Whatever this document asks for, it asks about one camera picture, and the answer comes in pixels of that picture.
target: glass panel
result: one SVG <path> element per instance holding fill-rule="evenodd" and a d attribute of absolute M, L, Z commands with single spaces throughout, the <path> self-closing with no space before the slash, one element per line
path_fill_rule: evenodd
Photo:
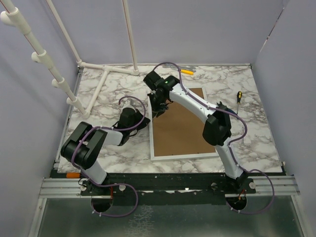
<path fill-rule="evenodd" d="M 270 197 L 249 197 L 245 210 L 264 207 Z M 124 213 L 131 207 L 115 207 Z M 291 197 L 276 197 L 269 211 L 242 215 L 227 206 L 139 206 L 123 218 L 91 214 L 89 199 L 50 199 L 40 237 L 302 237 Z"/>

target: gray wall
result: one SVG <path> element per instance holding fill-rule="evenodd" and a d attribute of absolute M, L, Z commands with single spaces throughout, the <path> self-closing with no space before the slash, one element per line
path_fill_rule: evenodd
<path fill-rule="evenodd" d="M 15 0 L 34 34 L 74 86 L 76 65 L 38 0 Z M 52 167 L 66 116 L 66 96 L 52 75 L 31 60 L 33 49 L 13 27 L 0 23 L 0 230 L 27 236 L 41 180 Z"/>
<path fill-rule="evenodd" d="M 128 2 L 139 63 L 253 63 L 283 8 L 282 0 Z M 53 3 L 84 61 L 131 62 L 121 1 Z"/>
<path fill-rule="evenodd" d="M 315 12 L 316 1 L 291 0 L 253 67 L 279 155 L 296 176 L 311 223 L 316 223 Z"/>

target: brown cork board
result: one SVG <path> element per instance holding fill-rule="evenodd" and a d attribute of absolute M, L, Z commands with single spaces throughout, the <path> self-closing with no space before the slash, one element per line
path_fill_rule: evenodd
<path fill-rule="evenodd" d="M 190 88 L 201 98 L 202 88 Z M 174 102 L 160 117 L 153 120 L 154 156 L 176 156 L 191 154 L 216 153 L 215 148 L 202 137 L 202 121 Z"/>

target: yellow screwdriver handle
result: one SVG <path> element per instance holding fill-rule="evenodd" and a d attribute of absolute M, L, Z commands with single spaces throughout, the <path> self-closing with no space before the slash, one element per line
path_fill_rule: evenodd
<path fill-rule="evenodd" d="M 182 69 L 181 72 L 182 72 L 182 73 L 185 73 L 185 74 L 188 74 L 188 75 L 191 75 L 191 76 L 193 75 L 193 72 L 188 71 L 188 70 Z"/>
<path fill-rule="evenodd" d="M 237 104 L 240 104 L 241 97 L 242 97 L 242 92 L 239 91 L 239 92 L 237 93 Z"/>

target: marble tabletop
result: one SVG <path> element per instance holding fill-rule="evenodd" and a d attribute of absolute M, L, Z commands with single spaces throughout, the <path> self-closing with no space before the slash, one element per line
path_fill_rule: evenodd
<path fill-rule="evenodd" d="M 149 89 L 143 83 L 143 78 L 152 69 L 153 66 L 139 66 L 139 76 L 110 73 L 91 110 L 90 117 L 83 119 L 79 111 L 74 109 L 66 138 L 81 121 L 86 121 L 93 126 L 112 126 L 120 115 L 118 101 L 125 95 L 136 96 L 147 105 Z M 164 78 L 168 75 L 178 77 L 177 71 L 171 68 L 159 67 L 156 72 Z M 88 105 L 101 75 L 101 70 L 84 69 L 78 90 L 78 98 L 84 107 Z M 243 97 L 238 115 L 247 122 L 248 134 L 244 139 L 244 144 L 241 141 L 234 143 L 240 164 L 248 170 L 256 168 L 264 172 L 281 172 L 280 161 L 250 66 L 199 66 L 196 67 L 193 76 L 184 74 L 182 76 L 185 86 L 203 87 L 208 101 L 213 104 L 222 101 L 233 110 L 236 110 L 236 94 L 241 90 Z M 235 118 L 231 118 L 231 123 L 232 137 L 241 135 L 242 124 Z M 131 137 L 121 147 L 103 146 L 98 161 L 107 172 L 224 172 L 220 158 L 152 162 L 148 127 Z M 76 170 L 65 158 L 60 157 L 59 173 Z"/>

